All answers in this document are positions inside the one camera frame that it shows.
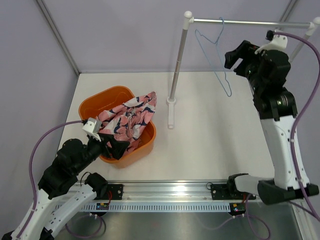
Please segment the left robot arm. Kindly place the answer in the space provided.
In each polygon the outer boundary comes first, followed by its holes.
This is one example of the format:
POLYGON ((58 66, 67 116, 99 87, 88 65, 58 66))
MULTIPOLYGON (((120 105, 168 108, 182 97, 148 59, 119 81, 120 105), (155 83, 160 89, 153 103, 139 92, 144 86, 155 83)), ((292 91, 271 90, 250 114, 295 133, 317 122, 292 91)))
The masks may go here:
POLYGON ((53 240, 66 223, 88 202, 112 199, 114 191, 98 173, 91 173, 76 194, 58 210, 56 204, 77 182, 78 175, 100 156, 120 159, 129 146, 112 134, 100 134, 101 140, 90 137, 87 144, 79 139, 67 140, 43 173, 33 203, 21 224, 3 235, 4 240, 53 240))

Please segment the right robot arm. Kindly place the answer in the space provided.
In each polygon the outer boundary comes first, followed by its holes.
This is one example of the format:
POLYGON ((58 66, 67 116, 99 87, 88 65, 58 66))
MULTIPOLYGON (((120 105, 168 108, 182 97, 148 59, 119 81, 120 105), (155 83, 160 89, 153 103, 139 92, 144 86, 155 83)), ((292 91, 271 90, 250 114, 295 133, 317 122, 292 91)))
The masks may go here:
POLYGON ((253 91, 253 105, 274 167, 274 177, 267 179, 239 173, 228 178, 228 196, 239 198, 250 193, 266 205, 311 197, 320 193, 310 182, 303 166, 298 137, 293 129, 298 110, 294 95, 284 84, 291 69, 288 55, 278 49, 262 49, 244 40, 235 50, 225 54, 224 66, 245 77, 253 91))

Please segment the pink shark print shorts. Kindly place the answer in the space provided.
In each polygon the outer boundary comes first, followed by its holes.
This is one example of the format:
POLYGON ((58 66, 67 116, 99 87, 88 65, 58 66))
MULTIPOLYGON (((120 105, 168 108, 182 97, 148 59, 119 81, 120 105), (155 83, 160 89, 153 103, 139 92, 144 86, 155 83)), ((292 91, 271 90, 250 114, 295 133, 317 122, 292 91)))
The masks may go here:
POLYGON ((96 117, 102 122, 98 133, 114 135, 118 142, 129 142, 125 156, 137 148, 142 132, 156 112, 156 105, 157 93, 152 91, 104 110, 96 117))

